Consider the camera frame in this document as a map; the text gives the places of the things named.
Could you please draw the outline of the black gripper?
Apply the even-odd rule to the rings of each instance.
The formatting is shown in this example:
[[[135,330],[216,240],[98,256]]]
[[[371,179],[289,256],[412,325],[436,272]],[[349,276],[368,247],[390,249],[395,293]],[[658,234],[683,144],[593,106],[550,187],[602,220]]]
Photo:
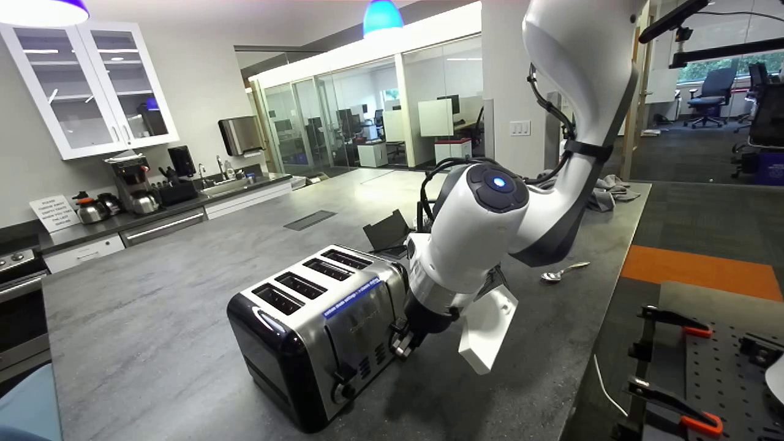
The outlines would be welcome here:
[[[429,334],[445,330],[458,319],[450,309],[445,316],[429,312],[422,300],[409,299],[403,309],[403,320],[391,335],[391,353],[397,357],[409,357]]]

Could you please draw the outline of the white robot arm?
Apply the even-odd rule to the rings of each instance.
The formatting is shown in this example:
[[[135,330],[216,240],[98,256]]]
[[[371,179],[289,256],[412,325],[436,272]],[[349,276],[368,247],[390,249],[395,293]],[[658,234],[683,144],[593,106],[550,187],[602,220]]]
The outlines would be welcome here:
[[[472,359],[500,349],[517,299],[496,276],[502,263],[544,266],[563,260],[593,187],[613,157],[637,71],[634,31],[646,0],[482,0],[482,51],[489,76],[529,111],[547,116],[550,91],[565,100],[554,163],[544,140],[491,133],[484,157],[450,158],[406,234],[409,299],[391,349],[413,353],[453,327]]]

